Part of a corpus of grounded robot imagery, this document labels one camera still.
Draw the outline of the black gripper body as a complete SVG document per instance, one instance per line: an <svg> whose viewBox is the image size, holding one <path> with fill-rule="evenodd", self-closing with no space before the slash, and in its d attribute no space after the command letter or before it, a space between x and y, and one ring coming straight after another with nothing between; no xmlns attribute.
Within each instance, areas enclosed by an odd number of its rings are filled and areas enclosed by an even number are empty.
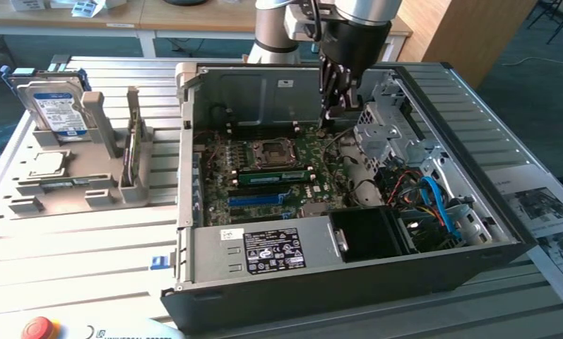
<svg viewBox="0 0 563 339"><path fill-rule="evenodd" d="M390 30L390 20L361 25L349 20L322 19L320 33L320 76L329 75L330 64L361 76L376 63Z"/></svg>

